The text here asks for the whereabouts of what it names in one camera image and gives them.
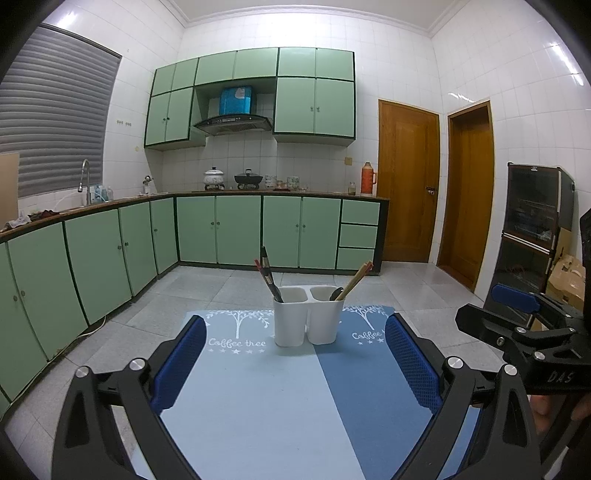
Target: door frame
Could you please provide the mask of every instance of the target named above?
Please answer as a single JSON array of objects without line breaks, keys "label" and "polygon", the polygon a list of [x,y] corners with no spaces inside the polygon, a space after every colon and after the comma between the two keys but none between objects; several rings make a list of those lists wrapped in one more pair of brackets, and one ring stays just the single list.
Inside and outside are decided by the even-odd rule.
[{"label": "door frame", "polygon": [[[441,115],[440,113],[437,112],[433,112],[431,110],[427,110],[424,108],[419,108],[416,106],[412,106],[412,105],[407,105],[405,103],[400,103],[400,102],[393,102],[391,100],[383,100],[381,98],[378,98],[378,171],[377,171],[377,180],[376,180],[376,193],[378,191],[378,184],[379,184],[379,179],[380,179],[380,175],[379,175],[379,165],[380,165],[380,156],[381,156],[381,151],[382,151],[382,147],[380,146],[379,143],[379,138],[380,138],[380,133],[381,133],[381,126],[382,126],[382,105],[385,103],[389,103],[390,105],[395,105],[397,107],[400,108],[405,108],[407,110],[411,110],[413,112],[418,112],[418,113],[428,113],[430,115],[433,115],[435,117],[435,123],[436,123],[436,128],[437,128],[437,159],[438,159],[438,163],[437,163],[437,190],[436,190],[436,195],[435,195],[435,218],[433,221],[433,228],[431,230],[431,244],[430,244],[430,248],[429,248],[429,253],[427,254],[427,261],[424,263],[429,263],[429,258],[431,256],[431,249],[433,247],[433,236],[435,235],[435,225],[437,223],[437,205],[439,204],[439,190],[440,190],[440,178],[441,178],[441,125],[439,123],[439,116]],[[385,249],[385,240],[386,240],[386,232],[384,232],[384,249]]]},{"label": "door frame", "polygon": [[[492,125],[492,109],[491,109],[491,101],[490,100],[486,100],[484,102],[479,102],[479,103],[475,103],[474,105],[470,105],[468,108],[464,108],[462,110],[459,110],[457,112],[453,112],[450,113],[447,116],[447,185],[446,185],[446,207],[445,207],[445,215],[443,218],[443,230],[441,232],[441,241],[439,243],[439,252],[437,253],[437,266],[441,268],[441,263],[440,263],[440,259],[441,259],[441,253],[443,251],[443,247],[444,247],[444,239],[446,238],[446,234],[449,234],[449,215],[451,214],[451,212],[449,212],[449,202],[448,200],[448,195],[449,195],[449,184],[450,184],[450,165],[452,163],[452,132],[454,130],[453,128],[453,122],[452,120],[457,118],[458,116],[464,115],[465,113],[470,113],[473,112],[474,110],[478,110],[481,109],[483,107],[486,107],[487,111],[488,111],[488,126],[489,126],[489,130],[491,132],[492,135],[492,168],[493,168],[493,173],[492,173],[492,187],[493,187],[493,195],[491,196],[491,211],[489,212],[489,220],[488,220],[488,231],[491,231],[491,217],[492,217],[492,201],[493,201],[493,197],[494,197],[494,188],[495,188],[495,135],[494,135],[494,131],[493,131],[493,125]],[[486,238],[486,243],[485,243],[485,250],[482,253],[482,258],[480,259],[480,261],[478,262],[478,275],[476,275],[476,278],[474,279],[474,281],[470,284],[466,284],[464,282],[462,282],[461,280],[458,280],[456,278],[457,281],[459,281],[460,283],[462,283],[468,290],[470,290],[471,292],[474,292],[475,288],[476,288],[476,284],[478,283],[478,279],[480,278],[480,273],[482,272],[482,263],[484,262],[484,254],[486,252],[486,246],[488,244],[488,235]]]}]

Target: wall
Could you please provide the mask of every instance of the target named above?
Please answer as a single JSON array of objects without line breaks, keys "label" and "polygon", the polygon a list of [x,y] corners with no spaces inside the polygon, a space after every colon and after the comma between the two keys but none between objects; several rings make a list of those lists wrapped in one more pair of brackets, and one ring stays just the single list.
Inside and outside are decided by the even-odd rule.
[{"label": "wall", "polygon": [[[345,191],[350,181],[359,191],[364,162],[371,162],[377,170],[378,97],[441,112],[439,73],[428,37],[377,21],[290,10],[225,18],[188,28],[177,60],[254,47],[352,50],[357,79],[357,140],[343,148],[277,144],[268,132],[210,137],[205,147],[164,153],[165,190],[201,190],[203,173],[216,166],[226,173],[226,184],[233,188],[233,176],[251,168],[283,180],[298,175],[301,185],[321,192]],[[257,107],[260,113],[272,116],[272,96],[259,98]],[[345,165],[346,156],[353,158],[352,166]]]},{"label": "wall", "polygon": [[[491,100],[495,189],[476,294],[486,297],[495,268],[507,162],[560,166],[574,178],[572,249],[581,258],[579,217],[591,207],[591,88],[568,48],[524,0],[471,0],[433,37],[433,46],[446,115]],[[441,147],[446,153],[447,140]],[[442,221],[438,216],[434,245]]]},{"label": "wall", "polygon": [[[176,60],[183,26],[158,0],[66,0],[45,22],[123,55],[106,126],[103,183],[116,198],[141,192],[146,175],[161,185],[163,155],[144,151],[145,119],[154,70]],[[64,210],[84,199],[76,189],[63,190],[21,198],[19,208],[25,213]]]}]

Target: white utensil holder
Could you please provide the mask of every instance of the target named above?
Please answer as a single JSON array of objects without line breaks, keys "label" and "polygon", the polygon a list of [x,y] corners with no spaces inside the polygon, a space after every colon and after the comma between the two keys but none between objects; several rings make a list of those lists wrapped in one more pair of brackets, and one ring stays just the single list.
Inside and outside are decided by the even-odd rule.
[{"label": "white utensil holder", "polygon": [[332,285],[280,287],[284,302],[273,302],[275,343],[279,346],[300,346],[306,330],[310,343],[324,345],[334,342],[345,302],[329,300],[335,289]]}]

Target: ceiling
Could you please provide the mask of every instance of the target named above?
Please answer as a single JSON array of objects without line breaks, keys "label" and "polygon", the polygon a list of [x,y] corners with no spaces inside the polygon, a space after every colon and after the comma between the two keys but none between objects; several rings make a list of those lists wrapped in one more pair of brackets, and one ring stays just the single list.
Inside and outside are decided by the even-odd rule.
[{"label": "ceiling", "polygon": [[[174,0],[189,22],[231,10],[286,5],[273,0]],[[297,5],[344,8],[382,15],[428,30],[457,0],[298,0]]]}]

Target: window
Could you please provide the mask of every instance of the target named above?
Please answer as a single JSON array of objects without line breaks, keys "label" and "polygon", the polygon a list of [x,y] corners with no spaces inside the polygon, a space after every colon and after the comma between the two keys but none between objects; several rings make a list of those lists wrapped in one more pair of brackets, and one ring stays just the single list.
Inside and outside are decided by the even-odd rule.
[{"label": "window", "polygon": [[41,25],[0,83],[0,153],[19,152],[19,197],[75,188],[88,158],[102,182],[109,102],[121,56]]}]

